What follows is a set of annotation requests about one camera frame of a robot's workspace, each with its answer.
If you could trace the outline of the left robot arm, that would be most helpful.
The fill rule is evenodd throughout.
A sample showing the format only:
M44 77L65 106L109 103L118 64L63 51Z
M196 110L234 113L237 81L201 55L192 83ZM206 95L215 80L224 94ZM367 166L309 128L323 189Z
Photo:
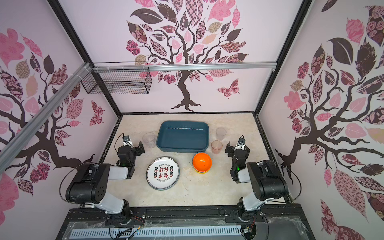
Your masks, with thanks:
M130 180L135 172L136 157L144 153L142 142L134 147L128 141L118 148L115 166L91 162L79 165L62 199L71 204L89 205L103 210L107 215L117 215L128 221L134 219L142 223L143 219L134 215L129 202L109 193L107 186L109 181Z

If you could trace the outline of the white plate red characters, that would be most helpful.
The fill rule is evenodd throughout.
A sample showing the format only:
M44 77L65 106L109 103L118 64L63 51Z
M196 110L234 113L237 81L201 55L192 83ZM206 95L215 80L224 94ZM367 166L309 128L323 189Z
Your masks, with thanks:
M160 157L154 160L146 171L149 186L158 191L164 191L174 186L179 176L179 164L170 157Z

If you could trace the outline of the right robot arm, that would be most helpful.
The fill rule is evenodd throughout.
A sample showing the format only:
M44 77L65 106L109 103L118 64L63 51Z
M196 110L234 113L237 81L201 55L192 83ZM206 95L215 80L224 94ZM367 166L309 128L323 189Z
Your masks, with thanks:
M249 222L266 203L284 198L289 193L277 164L271 160L247 162L250 152L243 140L235 146L228 143L225 149L232 159L232 180L237 184L250 183L252 187L251 192L241 197L237 204L237 216L242 222Z

